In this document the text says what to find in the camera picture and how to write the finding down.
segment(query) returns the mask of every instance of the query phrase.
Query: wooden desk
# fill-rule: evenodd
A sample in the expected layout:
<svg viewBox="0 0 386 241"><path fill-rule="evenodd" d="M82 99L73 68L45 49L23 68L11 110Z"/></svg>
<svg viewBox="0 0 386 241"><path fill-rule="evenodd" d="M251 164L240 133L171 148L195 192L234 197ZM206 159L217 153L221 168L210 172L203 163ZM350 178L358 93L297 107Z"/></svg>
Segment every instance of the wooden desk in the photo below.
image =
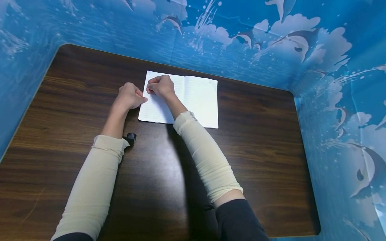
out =
<svg viewBox="0 0 386 241"><path fill-rule="evenodd" d="M62 46L0 165L0 240L48 240L118 88L143 89L146 71L218 80L223 150L270 237L315 235L320 226L293 97L218 76ZM99 240L216 238L214 211L193 161L172 125L140 122L120 165Z"/></svg>

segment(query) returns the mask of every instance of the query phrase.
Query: blue partition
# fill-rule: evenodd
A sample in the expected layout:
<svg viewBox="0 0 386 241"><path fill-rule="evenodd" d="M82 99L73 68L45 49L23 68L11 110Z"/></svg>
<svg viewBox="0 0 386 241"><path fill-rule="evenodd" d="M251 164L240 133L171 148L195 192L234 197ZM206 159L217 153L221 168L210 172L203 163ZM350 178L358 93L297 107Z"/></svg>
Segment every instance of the blue partition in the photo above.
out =
<svg viewBox="0 0 386 241"><path fill-rule="evenodd" d="M63 44L289 90L322 231L282 239L385 240L385 16L384 0L2 0L0 155Z"/></svg>

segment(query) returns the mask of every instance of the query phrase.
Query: cream sleeve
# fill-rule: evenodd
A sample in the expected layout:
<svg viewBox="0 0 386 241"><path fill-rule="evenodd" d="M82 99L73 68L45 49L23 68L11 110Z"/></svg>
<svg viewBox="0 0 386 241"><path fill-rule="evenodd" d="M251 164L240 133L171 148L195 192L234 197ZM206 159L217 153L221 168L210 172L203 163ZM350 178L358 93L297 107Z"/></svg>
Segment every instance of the cream sleeve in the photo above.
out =
<svg viewBox="0 0 386 241"><path fill-rule="evenodd" d="M211 202L234 189L243 192L216 141L192 112L180 114L173 126L186 143Z"/></svg>
<svg viewBox="0 0 386 241"><path fill-rule="evenodd" d="M51 240L69 233L85 233L96 240L107 217L125 139L98 135L72 188Z"/></svg>

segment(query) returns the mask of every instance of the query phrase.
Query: open notebook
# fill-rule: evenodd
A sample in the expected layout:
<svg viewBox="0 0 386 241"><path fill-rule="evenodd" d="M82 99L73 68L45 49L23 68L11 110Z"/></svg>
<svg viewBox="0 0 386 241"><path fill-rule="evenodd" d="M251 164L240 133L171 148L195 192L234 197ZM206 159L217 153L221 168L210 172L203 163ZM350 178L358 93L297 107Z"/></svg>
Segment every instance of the open notebook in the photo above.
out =
<svg viewBox="0 0 386 241"><path fill-rule="evenodd" d="M146 92L147 82L160 75L164 74L147 72L144 97L149 100L141 105L138 119L172 124L174 120L165 102L160 97ZM217 81L194 76L173 74L169 76L174 83L176 95L185 107L194 113L200 124L204 127L218 128Z"/></svg>

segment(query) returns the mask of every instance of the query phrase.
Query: forearm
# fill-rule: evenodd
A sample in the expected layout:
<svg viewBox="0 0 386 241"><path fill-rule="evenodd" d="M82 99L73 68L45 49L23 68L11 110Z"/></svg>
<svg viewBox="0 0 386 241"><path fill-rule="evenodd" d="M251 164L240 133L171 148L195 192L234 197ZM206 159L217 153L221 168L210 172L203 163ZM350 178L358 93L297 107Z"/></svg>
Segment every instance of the forearm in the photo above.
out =
<svg viewBox="0 0 386 241"><path fill-rule="evenodd" d="M101 135L95 137L51 240L69 233L97 239L108 214L118 165L129 145L122 139L124 120L125 116L110 113Z"/></svg>
<svg viewBox="0 0 386 241"><path fill-rule="evenodd" d="M237 183L231 167L212 136L177 97L166 98L174 128L186 143L196 164L198 174L215 207L234 199L244 199L243 189Z"/></svg>

